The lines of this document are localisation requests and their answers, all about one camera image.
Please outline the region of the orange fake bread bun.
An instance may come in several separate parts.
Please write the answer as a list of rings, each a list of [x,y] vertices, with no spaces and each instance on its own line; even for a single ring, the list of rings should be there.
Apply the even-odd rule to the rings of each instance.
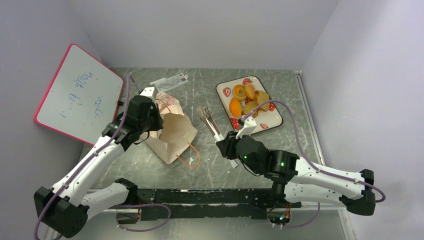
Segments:
[[[242,115],[242,105],[240,103],[240,101],[236,98],[233,97],[230,102],[229,102],[229,112],[235,117],[235,118],[239,118]]]

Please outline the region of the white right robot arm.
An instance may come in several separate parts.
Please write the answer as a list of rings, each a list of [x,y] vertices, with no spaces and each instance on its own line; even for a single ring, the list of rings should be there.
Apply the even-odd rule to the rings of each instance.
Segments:
[[[349,172],[308,163],[295,153],[268,149],[250,136],[236,135],[230,131],[216,146],[224,158],[238,160],[255,176],[272,181],[269,199],[275,207],[315,202],[346,207],[360,216],[374,214],[377,201],[372,170]]]

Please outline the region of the metal food tongs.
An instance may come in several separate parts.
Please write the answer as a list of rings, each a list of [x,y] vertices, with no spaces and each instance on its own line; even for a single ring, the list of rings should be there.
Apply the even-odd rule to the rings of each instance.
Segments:
[[[239,164],[236,161],[236,132],[230,131],[226,136],[223,136],[217,124],[213,120],[211,111],[208,107],[200,106],[197,108],[197,112],[200,119],[213,135],[215,145],[219,149],[221,156],[229,160],[233,169],[237,168]]]

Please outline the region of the brown round bread slice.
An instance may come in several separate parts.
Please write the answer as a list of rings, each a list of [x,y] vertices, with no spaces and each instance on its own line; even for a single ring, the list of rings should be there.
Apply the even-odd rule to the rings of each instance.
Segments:
[[[253,111],[256,107],[258,106],[258,104],[255,101],[249,101],[243,108],[242,110],[242,114],[243,115],[247,115],[248,113],[250,113],[251,111]],[[252,117],[256,118],[258,115],[258,110],[255,110],[252,113]]]

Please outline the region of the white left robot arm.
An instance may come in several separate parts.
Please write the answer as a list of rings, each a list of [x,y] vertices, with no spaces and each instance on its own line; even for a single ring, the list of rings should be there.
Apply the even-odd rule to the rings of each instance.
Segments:
[[[163,119],[154,96],[136,95],[124,103],[124,111],[110,122],[90,152],[61,180],[50,188],[40,187],[34,193],[37,222],[33,238],[37,240],[41,223],[60,237],[74,237],[89,219],[102,211],[136,208],[138,187],[119,178],[110,186],[88,193],[89,188],[141,134],[162,129]]]

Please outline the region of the orange fake bread roll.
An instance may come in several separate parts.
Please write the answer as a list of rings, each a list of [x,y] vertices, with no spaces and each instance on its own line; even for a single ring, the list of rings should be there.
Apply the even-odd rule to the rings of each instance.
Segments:
[[[248,82],[248,83],[246,83],[244,85],[244,91],[245,91],[246,96],[249,99],[251,99],[251,100],[254,100],[255,99],[255,97],[256,97],[256,93],[255,93],[256,89],[255,89],[255,86],[251,82]]]

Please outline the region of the orange fake donut bread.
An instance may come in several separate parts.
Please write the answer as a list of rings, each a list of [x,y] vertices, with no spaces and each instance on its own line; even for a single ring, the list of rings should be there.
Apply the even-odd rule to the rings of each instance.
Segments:
[[[237,84],[234,86],[233,90],[233,97],[236,98],[238,101],[244,101],[247,98],[247,94],[245,91],[245,86],[242,84]]]

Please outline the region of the strawberry print white tray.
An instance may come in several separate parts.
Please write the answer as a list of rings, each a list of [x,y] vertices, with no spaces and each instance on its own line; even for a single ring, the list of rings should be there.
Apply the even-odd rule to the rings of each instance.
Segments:
[[[265,103],[271,97],[256,76],[225,81],[215,89],[235,131],[241,127],[239,119],[262,103],[264,105],[251,115],[256,121],[254,133],[279,127],[284,122],[274,103]]]

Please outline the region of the beige paper gift bag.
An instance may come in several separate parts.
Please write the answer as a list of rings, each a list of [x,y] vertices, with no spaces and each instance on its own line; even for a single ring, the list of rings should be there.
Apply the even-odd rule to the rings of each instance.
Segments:
[[[143,133],[140,140],[146,143],[166,164],[180,160],[188,168],[196,168],[201,163],[199,151],[192,144],[197,130],[190,118],[183,112],[179,100],[165,93],[159,92],[155,99],[158,104],[160,117],[163,120],[162,129]],[[197,162],[191,157],[182,158],[185,150],[194,150]]]

